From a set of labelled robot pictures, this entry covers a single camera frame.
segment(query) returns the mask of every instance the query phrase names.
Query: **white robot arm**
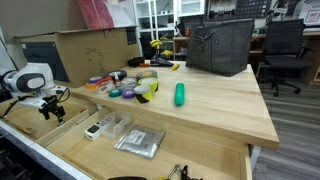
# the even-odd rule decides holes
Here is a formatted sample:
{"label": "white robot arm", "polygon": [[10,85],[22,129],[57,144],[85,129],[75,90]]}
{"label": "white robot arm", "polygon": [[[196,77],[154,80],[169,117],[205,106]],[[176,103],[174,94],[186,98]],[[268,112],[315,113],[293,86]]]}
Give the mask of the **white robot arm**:
{"label": "white robot arm", "polygon": [[65,87],[56,86],[53,82],[51,68],[45,63],[28,63],[20,71],[7,71],[0,78],[2,89],[12,93],[35,93],[36,96],[20,98],[18,103],[24,106],[38,108],[46,119],[49,112],[58,117],[58,125],[64,121],[62,106],[57,106],[57,94],[64,94]]}

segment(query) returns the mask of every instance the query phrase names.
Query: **workbench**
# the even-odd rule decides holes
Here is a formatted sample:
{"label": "workbench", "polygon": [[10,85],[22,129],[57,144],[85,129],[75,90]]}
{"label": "workbench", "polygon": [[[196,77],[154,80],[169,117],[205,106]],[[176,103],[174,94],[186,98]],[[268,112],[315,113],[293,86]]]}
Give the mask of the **workbench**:
{"label": "workbench", "polygon": [[[135,175],[151,180],[167,176],[175,164],[180,164],[188,165],[189,176],[194,178],[252,179],[248,145],[276,150],[279,139],[251,66],[233,77],[223,77],[178,63],[180,68],[176,71],[148,68],[158,72],[159,90],[146,104],[137,104],[134,99],[110,98],[85,87],[70,88],[72,102],[69,103],[78,104],[81,111],[72,111],[73,118],[48,131],[45,140],[30,138],[16,130],[18,120],[10,114],[0,121],[0,133],[8,134],[8,139],[17,137],[19,145],[26,139],[27,148],[23,148],[31,151],[29,154],[39,162],[45,161],[42,164],[59,178],[107,179]],[[126,67],[124,70],[135,76],[146,69]],[[185,84],[185,104],[181,107],[174,105],[178,82]],[[20,109],[12,113],[25,113]],[[128,112],[133,124],[166,131],[154,159],[115,150],[113,146],[119,139],[85,138],[84,130],[111,111]],[[179,179],[178,174],[172,179]]]}

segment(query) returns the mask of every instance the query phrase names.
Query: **wooden floor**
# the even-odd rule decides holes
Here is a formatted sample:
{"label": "wooden floor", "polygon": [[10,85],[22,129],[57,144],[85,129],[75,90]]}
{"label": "wooden floor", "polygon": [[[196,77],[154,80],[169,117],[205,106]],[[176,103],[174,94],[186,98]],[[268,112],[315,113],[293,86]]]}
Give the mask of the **wooden floor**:
{"label": "wooden floor", "polygon": [[260,84],[280,146],[262,149],[254,180],[320,180],[320,86],[293,84],[301,94],[280,86],[279,97],[273,97],[270,84]]}

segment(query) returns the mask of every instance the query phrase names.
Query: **drawer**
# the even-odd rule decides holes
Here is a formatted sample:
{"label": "drawer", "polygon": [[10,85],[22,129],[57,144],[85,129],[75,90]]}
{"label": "drawer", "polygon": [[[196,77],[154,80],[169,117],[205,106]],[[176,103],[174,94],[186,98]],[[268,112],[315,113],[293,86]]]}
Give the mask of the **drawer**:
{"label": "drawer", "polygon": [[[166,177],[175,164],[188,165],[192,178],[244,180],[252,179],[248,146],[213,134],[199,132],[176,124],[169,124],[133,114],[133,124],[163,129],[166,134],[154,157],[149,160],[129,152],[118,151],[119,139],[100,136],[90,141],[84,131],[113,111],[102,108],[46,147],[93,179],[117,176],[143,176],[147,179]],[[175,174],[171,179],[178,180]]]}
{"label": "drawer", "polygon": [[[10,100],[0,104],[0,114],[4,113],[12,101],[13,100]],[[15,129],[15,131],[9,134],[15,137],[21,137],[23,142],[29,142],[27,144],[28,146],[32,143],[37,143],[45,147],[97,110],[94,103],[74,97],[70,97],[67,101],[59,103],[59,105],[62,105],[66,112],[66,115],[63,117],[65,123],[59,127],[57,127],[57,118],[55,115],[50,113],[50,119],[45,120],[38,109],[18,104],[12,108],[6,118],[0,121],[5,124],[2,124],[2,126],[11,126]],[[19,126],[22,128],[33,128],[35,133],[25,134],[17,128]]]}

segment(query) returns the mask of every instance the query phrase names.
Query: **clear plastic bag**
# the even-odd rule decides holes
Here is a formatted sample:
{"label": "clear plastic bag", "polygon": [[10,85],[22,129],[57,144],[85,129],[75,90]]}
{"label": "clear plastic bag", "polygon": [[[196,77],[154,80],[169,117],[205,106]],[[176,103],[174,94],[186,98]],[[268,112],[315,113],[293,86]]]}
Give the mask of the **clear plastic bag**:
{"label": "clear plastic bag", "polygon": [[164,136],[164,131],[133,126],[114,146],[122,151],[129,151],[142,157],[152,159]]}

